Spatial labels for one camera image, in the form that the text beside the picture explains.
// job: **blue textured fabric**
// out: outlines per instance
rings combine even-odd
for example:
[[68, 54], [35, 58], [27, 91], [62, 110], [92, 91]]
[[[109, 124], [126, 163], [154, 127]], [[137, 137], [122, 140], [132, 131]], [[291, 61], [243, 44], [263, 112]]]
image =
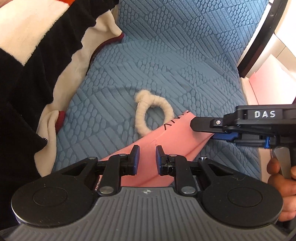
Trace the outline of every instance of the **blue textured fabric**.
[[[106, 157], [132, 144], [134, 95], [141, 89], [165, 97], [176, 115], [221, 117], [245, 104], [237, 61], [267, 0], [124, 0], [122, 43], [95, 58], [73, 97], [57, 139], [59, 170], [87, 156]], [[147, 125], [163, 122], [148, 111]], [[260, 177], [257, 150], [210, 140], [201, 155]]]

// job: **metal screw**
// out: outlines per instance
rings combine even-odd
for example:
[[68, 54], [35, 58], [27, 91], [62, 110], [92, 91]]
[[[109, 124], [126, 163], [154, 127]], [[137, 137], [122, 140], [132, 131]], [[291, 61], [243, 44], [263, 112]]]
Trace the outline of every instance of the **metal screw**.
[[182, 187], [181, 191], [184, 194], [193, 194], [195, 193], [196, 190], [194, 187], [186, 186], [186, 187]]
[[100, 188], [100, 193], [103, 194], [111, 194], [114, 192], [114, 188], [110, 186], [104, 186]]

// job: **das logo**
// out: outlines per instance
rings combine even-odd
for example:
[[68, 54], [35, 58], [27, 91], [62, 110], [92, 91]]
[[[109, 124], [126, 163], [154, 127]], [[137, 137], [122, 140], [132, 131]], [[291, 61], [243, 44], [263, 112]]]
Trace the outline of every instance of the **das logo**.
[[265, 111], [255, 111], [255, 114], [254, 114], [254, 117], [255, 118], [275, 118], [276, 116], [276, 112], [275, 110], [272, 110], [270, 112], [267, 112], [266, 110]]

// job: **human hand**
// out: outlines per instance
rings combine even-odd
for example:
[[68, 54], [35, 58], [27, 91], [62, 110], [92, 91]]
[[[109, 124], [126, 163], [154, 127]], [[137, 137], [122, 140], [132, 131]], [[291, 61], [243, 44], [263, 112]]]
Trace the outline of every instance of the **human hand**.
[[[289, 221], [296, 216], [296, 181], [284, 178], [279, 174], [280, 164], [272, 158], [267, 164], [267, 172], [271, 175], [268, 184], [275, 187], [283, 197], [284, 207], [279, 221]], [[291, 168], [291, 177], [296, 179], [296, 166]]]

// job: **white scrunchie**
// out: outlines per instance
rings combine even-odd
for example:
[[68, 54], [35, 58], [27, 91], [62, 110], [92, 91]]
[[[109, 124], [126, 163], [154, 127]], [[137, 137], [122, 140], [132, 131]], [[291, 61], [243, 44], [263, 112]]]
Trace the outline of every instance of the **white scrunchie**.
[[168, 101], [160, 96], [151, 94], [148, 90], [141, 90], [135, 96], [135, 101], [138, 103], [135, 117], [135, 128], [138, 133], [143, 137], [149, 134], [152, 130], [150, 130], [145, 122], [145, 114], [149, 107], [160, 107], [162, 108], [165, 119], [163, 124], [169, 122], [174, 119], [174, 111]]

